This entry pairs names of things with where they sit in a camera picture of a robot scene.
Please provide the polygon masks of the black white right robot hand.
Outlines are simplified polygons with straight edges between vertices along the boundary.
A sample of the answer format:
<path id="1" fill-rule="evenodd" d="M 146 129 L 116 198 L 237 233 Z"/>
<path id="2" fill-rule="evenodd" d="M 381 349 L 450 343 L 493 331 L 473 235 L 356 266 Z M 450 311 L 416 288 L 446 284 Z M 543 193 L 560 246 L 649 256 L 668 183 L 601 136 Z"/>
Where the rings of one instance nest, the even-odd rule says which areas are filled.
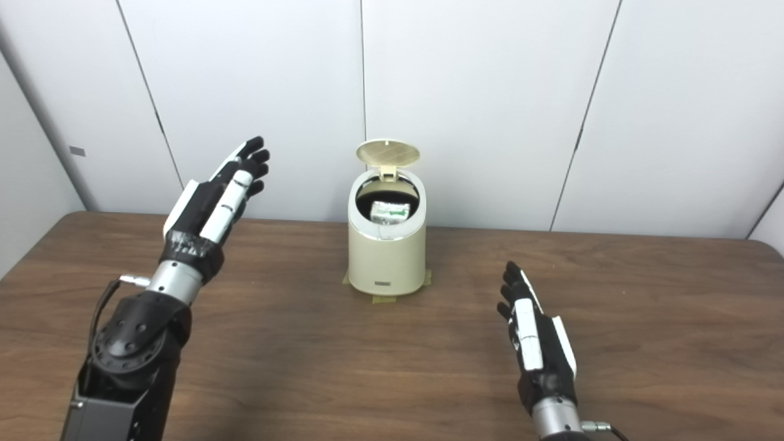
<path id="1" fill-rule="evenodd" d="M 577 404 L 576 363 L 560 318 L 541 310 L 537 294 L 526 273 L 507 262 L 500 288 L 499 315 L 507 324 L 508 337 L 521 371 L 518 394 L 528 414 L 546 398 L 563 398 Z"/>

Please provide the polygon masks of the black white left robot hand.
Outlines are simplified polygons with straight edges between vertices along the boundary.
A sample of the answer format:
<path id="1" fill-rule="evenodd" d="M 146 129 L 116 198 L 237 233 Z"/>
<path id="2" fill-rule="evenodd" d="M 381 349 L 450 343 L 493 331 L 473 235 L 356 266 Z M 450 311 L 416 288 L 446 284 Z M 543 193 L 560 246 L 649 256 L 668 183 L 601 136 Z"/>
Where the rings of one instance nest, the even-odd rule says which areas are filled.
<path id="1" fill-rule="evenodd" d="M 160 262 L 193 268 L 203 285 L 217 276 L 233 226 L 247 201 L 264 190 L 270 158 L 263 137 L 253 137 L 229 154 L 210 179 L 191 179 L 164 223 Z"/>

